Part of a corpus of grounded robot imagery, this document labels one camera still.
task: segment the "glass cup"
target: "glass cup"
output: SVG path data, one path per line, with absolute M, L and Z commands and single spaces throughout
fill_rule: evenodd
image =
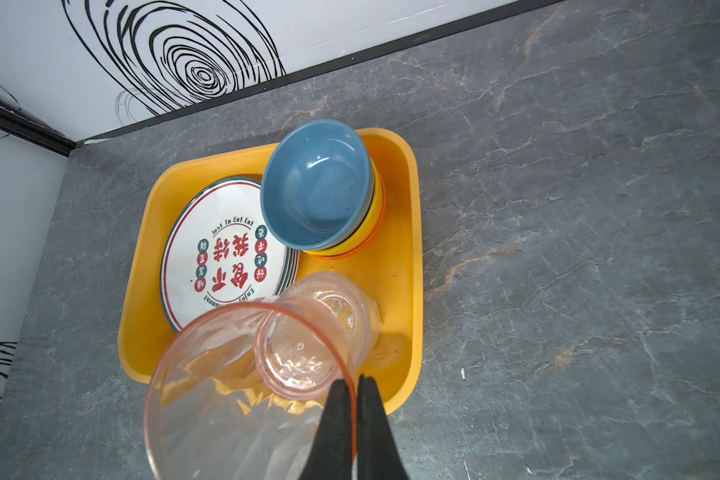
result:
M 338 274 L 203 314 L 170 344 L 147 393 L 156 478 L 297 478 L 331 383 L 345 379 L 354 401 L 354 366 L 380 329 L 373 300 Z

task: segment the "red circle emblem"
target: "red circle emblem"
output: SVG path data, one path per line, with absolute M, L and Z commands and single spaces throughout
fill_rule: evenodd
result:
M 256 245 L 253 246 L 253 249 L 256 250 L 257 254 L 263 254 L 264 250 L 266 250 L 266 240 L 263 238 L 260 239 L 258 242 L 256 242 Z
M 253 278 L 256 279 L 257 282 L 263 282 L 266 278 L 266 267 L 262 266 L 261 268 L 257 268 L 256 271 L 253 272 Z

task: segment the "stacked bowls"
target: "stacked bowls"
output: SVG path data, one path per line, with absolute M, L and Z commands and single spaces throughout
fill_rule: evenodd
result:
M 360 136 L 315 120 L 275 149 L 262 178 L 264 221 L 282 244 L 314 256 L 357 251 L 378 228 L 384 186 Z

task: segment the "stacked plates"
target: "stacked plates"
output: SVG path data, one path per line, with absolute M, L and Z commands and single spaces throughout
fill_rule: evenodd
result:
M 264 223 L 261 185 L 225 178 L 186 206 L 160 268 L 163 309 L 174 331 L 221 305 L 278 295 L 294 278 L 298 252 Z

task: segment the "black trim strip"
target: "black trim strip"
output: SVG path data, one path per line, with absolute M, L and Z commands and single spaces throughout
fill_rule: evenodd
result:
M 185 115 L 193 114 L 198 111 L 206 110 L 208 108 L 217 107 L 222 104 L 229 103 L 231 101 L 240 100 L 241 98 L 247 98 L 252 95 L 272 90 L 274 88 L 283 87 L 288 84 L 300 82 L 301 80 L 307 80 L 308 78 L 316 77 L 318 75 L 333 72 L 340 68 L 350 67 L 352 65 L 366 62 L 367 60 L 373 60 L 374 58 L 383 57 L 384 55 L 399 52 L 406 48 L 415 47 L 433 40 L 438 40 L 443 37 L 447 37 L 452 34 L 457 34 L 470 30 L 472 28 L 481 27 L 485 24 L 504 20 L 505 18 L 513 17 L 517 14 L 530 12 L 537 8 L 546 7 L 562 0 L 515 0 L 515 2 L 507 5 L 501 5 L 491 10 L 486 10 L 478 14 L 471 15 L 469 17 L 461 18 L 450 23 L 442 24 L 423 32 L 415 33 L 407 37 L 398 38 L 391 42 L 383 43 L 375 47 L 366 48 L 360 52 L 346 55 L 344 57 L 336 58 L 328 62 L 314 65 L 312 67 L 304 68 L 297 72 L 283 75 L 267 82 L 261 82 L 260 84 L 253 85 L 248 88 L 243 88 L 238 91 L 222 95 L 218 98 L 199 102 L 198 104 L 191 105 L 189 107 L 180 108 L 166 114 L 157 115 L 147 120 L 137 121 L 134 124 L 127 125 L 125 127 L 116 128 L 106 133 L 95 135 L 79 142 L 79 145 L 83 145 L 88 140 L 99 140 L 105 138 L 117 137 L 119 135 L 125 135 L 132 131 L 136 131 L 146 127 L 152 127 L 157 124 L 161 124 L 164 121 L 173 120 L 180 118 Z
M 70 152 L 75 148 L 75 142 L 72 140 L 17 112 L 3 101 L 0 101 L 0 130 L 65 157 L 69 157 Z

